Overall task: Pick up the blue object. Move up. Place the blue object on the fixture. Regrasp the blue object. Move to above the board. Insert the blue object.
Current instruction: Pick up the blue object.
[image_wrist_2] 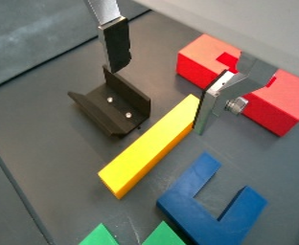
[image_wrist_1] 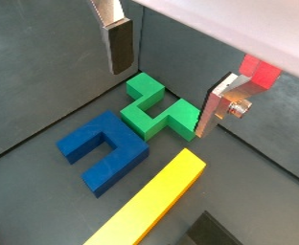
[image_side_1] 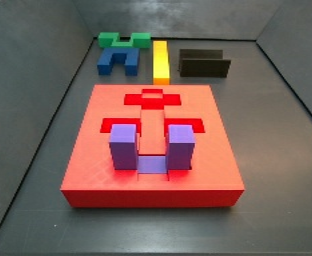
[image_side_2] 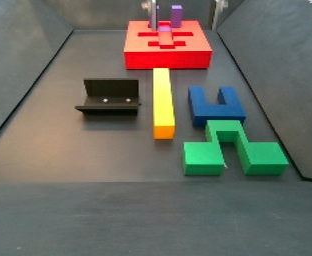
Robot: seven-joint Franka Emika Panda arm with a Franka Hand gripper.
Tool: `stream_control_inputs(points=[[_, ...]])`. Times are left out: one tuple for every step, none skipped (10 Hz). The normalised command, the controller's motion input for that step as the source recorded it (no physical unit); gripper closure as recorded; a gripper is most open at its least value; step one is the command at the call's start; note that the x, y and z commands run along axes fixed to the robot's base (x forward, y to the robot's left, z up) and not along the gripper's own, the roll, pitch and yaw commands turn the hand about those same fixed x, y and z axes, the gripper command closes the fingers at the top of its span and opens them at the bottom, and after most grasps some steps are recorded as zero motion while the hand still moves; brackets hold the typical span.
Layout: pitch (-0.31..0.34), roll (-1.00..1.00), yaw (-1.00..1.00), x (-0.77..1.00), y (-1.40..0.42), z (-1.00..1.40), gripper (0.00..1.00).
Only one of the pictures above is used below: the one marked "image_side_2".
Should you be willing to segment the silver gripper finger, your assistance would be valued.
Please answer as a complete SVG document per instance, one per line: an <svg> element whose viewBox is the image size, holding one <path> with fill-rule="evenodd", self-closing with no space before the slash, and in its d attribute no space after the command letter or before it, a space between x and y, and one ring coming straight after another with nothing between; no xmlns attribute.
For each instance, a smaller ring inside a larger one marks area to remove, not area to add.
<svg viewBox="0 0 312 256"><path fill-rule="evenodd" d="M149 26L153 31L157 30L157 0L145 0L141 8L148 11Z"/></svg>
<svg viewBox="0 0 312 256"><path fill-rule="evenodd" d="M223 11L228 7L228 0L215 0L213 4L215 4L215 7L213 7L212 29L216 29L219 25L220 16L223 15Z"/></svg>

